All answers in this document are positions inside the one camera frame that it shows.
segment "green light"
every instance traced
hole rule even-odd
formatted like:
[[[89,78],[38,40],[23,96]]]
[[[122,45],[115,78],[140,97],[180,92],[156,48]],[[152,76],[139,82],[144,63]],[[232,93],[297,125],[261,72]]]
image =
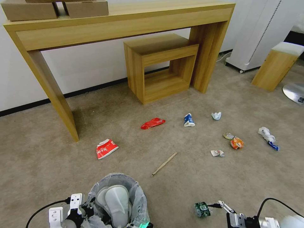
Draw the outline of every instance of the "green light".
[[[139,228],[146,228],[149,225],[149,222],[147,222],[146,224],[141,223]]]

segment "table leg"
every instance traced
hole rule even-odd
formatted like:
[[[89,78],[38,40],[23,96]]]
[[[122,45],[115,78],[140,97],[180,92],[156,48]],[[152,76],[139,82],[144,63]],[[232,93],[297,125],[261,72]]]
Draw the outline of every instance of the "table leg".
[[[199,43],[191,83],[205,93],[219,55],[229,21],[198,25],[191,28],[189,40]]]
[[[54,108],[65,123],[73,139],[77,142],[78,134],[71,109],[64,98],[52,72],[50,71],[41,51],[26,51],[16,32],[9,31],[9,35],[19,49],[24,60],[32,70],[41,87],[52,102]]]

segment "white air purifier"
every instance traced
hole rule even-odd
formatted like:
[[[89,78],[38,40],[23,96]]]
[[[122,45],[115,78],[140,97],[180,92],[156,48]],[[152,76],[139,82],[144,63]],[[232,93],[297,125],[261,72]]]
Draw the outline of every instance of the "white air purifier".
[[[226,62],[240,73],[261,66],[271,48],[284,41],[303,9],[304,0],[254,0]]]

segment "stool cushion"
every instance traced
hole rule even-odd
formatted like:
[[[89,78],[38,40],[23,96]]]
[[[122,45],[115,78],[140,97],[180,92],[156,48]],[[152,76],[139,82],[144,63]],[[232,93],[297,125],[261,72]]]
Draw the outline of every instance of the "stool cushion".
[[[300,56],[304,52],[304,46],[293,43],[281,42],[275,45],[272,50]]]

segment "wooden stool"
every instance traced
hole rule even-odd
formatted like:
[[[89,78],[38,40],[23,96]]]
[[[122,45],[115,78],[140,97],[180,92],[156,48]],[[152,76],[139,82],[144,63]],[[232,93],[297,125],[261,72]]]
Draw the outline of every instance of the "wooden stool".
[[[251,84],[274,91],[303,51],[304,47],[301,45],[279,43],[271,49]]]
[[[128,85],[146,104],[189,88],[199,45],[176,34],[124,42]],[[169,69],[144,74],[144,68],[170,61]]]

